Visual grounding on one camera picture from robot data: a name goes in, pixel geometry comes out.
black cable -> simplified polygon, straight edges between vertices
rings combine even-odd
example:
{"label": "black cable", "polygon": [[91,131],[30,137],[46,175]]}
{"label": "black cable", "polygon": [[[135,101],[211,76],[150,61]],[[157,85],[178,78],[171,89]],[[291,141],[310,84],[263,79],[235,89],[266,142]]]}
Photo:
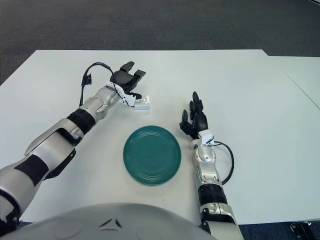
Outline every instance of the black cable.
{"label": "black cable", "polygon": [[90,68],[94,67],[94,66],[102,66],[104,67],[105,69],[108,69],[110,72],[111,72],[111,78],[113,80],[113,87],[114,87],[114,90],[116,92],[116,94],[123,100],[123,98],[120,96],[120,94],[118,93],[118,90],[116,89],[116,84],[115,84],[115,74],[114,72],[112,71],[111,67],[109,67],[107,64],[103,63],[103,62],[95,62],[93,64],[91,64],[84,72],[83,74],[83,77],[82,77],[82,83],[81,83],[81,97],[80,97],[80,103],[79,103],[79,107],[81,105],[83,105],[83,102],[84,102],[84,89],[85,89],[85,86],[88,85],[88,84],[91,84],[91,76],[88,75],[88,72],[90,70]]}
{"label": "black cable", "polygon": [[218,143],[218,144],[215,144],[215,145],[212,145],[212,147],[214,146],[219,146],[219,145],[223,145],[226,147],[226,149],[228,149],[229,153],[230,153],[230,156],[231,156],[231,169],[229,171],[229,174],[228,176],[226,176],[226,178],[222,181],[222,185],[226,184],[229,179],[231,178],[232,176],[232,173],[234,172],[234,168],[235,168],[235,158],[234,158],[234,154],[232,153],[230,147],[227,145],[227,144],[224,144],[223,142],[220,142],[220,141],[214,141],[215,143]]}

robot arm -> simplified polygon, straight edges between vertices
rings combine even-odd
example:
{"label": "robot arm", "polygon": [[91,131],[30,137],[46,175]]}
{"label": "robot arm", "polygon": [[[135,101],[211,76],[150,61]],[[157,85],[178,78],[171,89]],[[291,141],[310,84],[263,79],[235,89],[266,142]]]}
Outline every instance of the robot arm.
{"label": "robot arm", "polygon": [[188,122],[188,114],[184,110],[180,128],[193,138],[192,161],[195,166],[195,184],[200,202],[200,227],[219,240],[242,240],[241,231],[224,193],[225,181],[221,180],[216,169],[214,136],[208,129],[207,117],[202,112],[202,101],[196,92],[193,92],[192,100],[189,106],[193,122],[192,124]]}
{"label": "robot arm", "polygon": [[37,137],[26,149],[22,160],[0,169],[0,236],[16,229],[19,217],[42,181],[63,171],[76,154],[75,146],[115,103],[119,101],[138,110],[149,109],[148,97],[136,99],[117,83],[108,82],[67,118]]}

gray carpet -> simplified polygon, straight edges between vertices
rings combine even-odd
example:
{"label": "gray carpet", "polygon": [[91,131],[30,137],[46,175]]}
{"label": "gray carpet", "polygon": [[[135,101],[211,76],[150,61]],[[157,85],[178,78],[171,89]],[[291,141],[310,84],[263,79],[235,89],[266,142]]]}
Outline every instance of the gray carpet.
{"label": "gray carpet", "polygon": [[[320,57],[308,0],[1,0],[0,84],[35,50],[263,49]],[[240,226],[247,240],[295,239],[289,223]],[[320,224],[312,225],[320,238]]]}

teal ceramic plate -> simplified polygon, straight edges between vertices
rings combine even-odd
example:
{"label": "teal ceramic plate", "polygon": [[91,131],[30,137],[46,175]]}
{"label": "teal ceramic plate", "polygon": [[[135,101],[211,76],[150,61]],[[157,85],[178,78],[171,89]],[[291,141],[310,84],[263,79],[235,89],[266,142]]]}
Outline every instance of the teal ceramic plate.
{"label": "teal ceramic plate", "polygon": [[144,126],[127,139],[123,160],[135,180],[145,185],[160,185],[177,173],[181,150],[168,130],[159,126]]}

